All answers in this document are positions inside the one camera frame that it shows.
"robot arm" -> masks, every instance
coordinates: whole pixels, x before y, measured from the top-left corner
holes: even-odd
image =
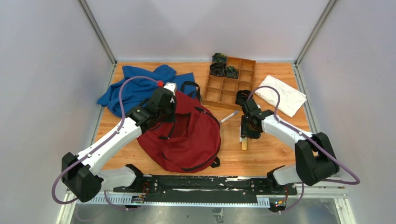
[[[62,170],[65,170],[77,160],[88,155],[87,159],[62,177],[62,182],[81,202],[91,200],[101,190],[120,186],[129,187],[137,177],[142,176],[142,173],[130,164],[120,169],[112,170],[102,170],[102,167],[127,143],[155,127],[158,122],[174,120],[176,105],[173,98],[176,90],[175,83],[167,83],[164,87],[159,87],[149,100],[145,100],[140,105],[133,107],[126,114],[123,124],[121,122],[118,123],[100,140],[77,155],[67,153],[62,158]],[[93,154],[90,154],[92,149],[99,145],[101,147]]]
[[[339,171],[337,164],[302,136],[305,134],[334,156],[330,141],[324,133],[312,134],[281,118],[276,119],[271,110],[261,111],[252,98],[245,101],[241,107],[244,112],[241,137],[258,139],[261,133],[271,134],[295,151],[295,165],[278,167],[267,173],[267,184],[274,191],[282,189],[282,186],[288,183],[303,182],[312,186]]]

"wooden table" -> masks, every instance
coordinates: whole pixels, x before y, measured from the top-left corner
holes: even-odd
[[[122,67],[131,65],[153,71],[156,67],[164,63],[118,63],[113,78],[116,83],[124,78]],[[206,79],[209,73],[210,63],[166,63],[177,71],[177,74],[194,73],[195,81],[204,91]],[[265,79],[267,75],[272,75],[288,85],[297,88],[297,83],[293,74],[290,63],[257,63],[256,74],[253,88]],[[267,102],[254,96],[255,101],[261,106],[262,110],[274,107]],[[206,106],[218,120],[222,120],[233,110]],[[281,141],[268,134],[262,134],[258,140],[248,140],[247,151],[241,150],[239,143],[239,126],[242,112],[233,116],[221,125],[221,150],[218,157],[221,165],[218,168],[208,167],[207,169],[194,173],[192,175],[241,175],[241,176],[266,176],[267,172],[281,165],[289,165],[295,162],[294,152]],[[279,112],[280,117],[295,126],[304,130],[309,130],[308,122],[301,107],[293,118],[290,118]],[[120,121],[120,118],[114,116],[106,108],[98,129],[96,140],[109,132]],[[163,170],[157,165],[139,146],[137,140],[128,143],[120,150],[103,169],[115,169],[125,166],[125,164],[134,164],[144,174],[154,175],[174,175],[173,173]]]

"red backpack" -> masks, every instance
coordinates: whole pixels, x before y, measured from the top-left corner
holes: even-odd
[[[220,124],[213,114],[200,103],[200,90],[196,83],[185,85],[198,87],[183,94],[176,92],[176,122],[162,123],[158,128],[146,131],[137,140],[144,151],[162,168],[172,172],[195,173],[208,166],[220,166]]]

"blue fleece blanket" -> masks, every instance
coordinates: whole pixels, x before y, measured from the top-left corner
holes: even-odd
[[[107,106],[107,108],[117,117],[121,117],[121,107],[118,97],[121,85],[131,77],[147,76],[155,80],[161,80],[164,83],[176,83],[179,90],[183,82],[194,82],[193,73],[177,76],[176,71],[168,65],[161,65],[154,71],[148,71],[132,66],[123,66],[122,70],[124,72],[124,79],[111,85],[107,92],[97,101],[97,104]],[[122,103],[124,104],[125,113],[127,113],[132,107],[138,105],[142,100],[150,98],[156,88],[158,88],[156,83],[142,78],[137,78],[127,83],[122,91]],[[184,93],[188,94],[194,90],[196,90],[196,87],[186,85]]]

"white cloth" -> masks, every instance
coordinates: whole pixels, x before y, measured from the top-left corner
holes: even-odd
[[[260,84],[260,86],[263,85],[268,85],[278,90],[281,95],[281,102],[279,103],[278,109],[291,118],[307,100],[305,94],[270,75],[268,75]],[[260,88],[255,91],[255,94],[273,106],[276,106],[276,103],[278,102],[276,92],[270,88]]]

